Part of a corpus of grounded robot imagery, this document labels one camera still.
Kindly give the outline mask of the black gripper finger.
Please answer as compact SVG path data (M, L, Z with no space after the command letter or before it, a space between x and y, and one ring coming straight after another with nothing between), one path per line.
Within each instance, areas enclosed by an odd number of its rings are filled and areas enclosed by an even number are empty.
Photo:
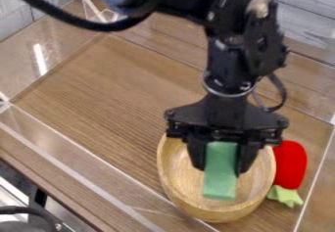
M237 175L247 173L262 148L263 144L255 141L249 141L238 144Z
M190 137L187 140L187 152L195 168L203 170L206 167L207 140L199 137Z

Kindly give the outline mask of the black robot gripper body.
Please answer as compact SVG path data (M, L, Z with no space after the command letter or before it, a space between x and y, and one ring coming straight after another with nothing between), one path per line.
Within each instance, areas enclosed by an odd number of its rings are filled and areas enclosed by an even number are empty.
M222 98L213 94L198 102L166 111L167 137L187 142L229 141L239 144L279 144L289 119L253 105L245 97Z

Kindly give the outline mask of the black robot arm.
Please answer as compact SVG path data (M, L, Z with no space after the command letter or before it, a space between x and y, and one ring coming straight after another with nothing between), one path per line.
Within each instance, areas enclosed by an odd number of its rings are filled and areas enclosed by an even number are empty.
M213 142L237 143L235 174L249 171L258 152L283 141L289 120L255 97L269 78L283 98L289 92L275 71L290 53L278 23L277 0L103 0L130 18L161 12L201 25L209 40L203 86L198 102L166 111L167 136L187 144L193 166L203 170Z

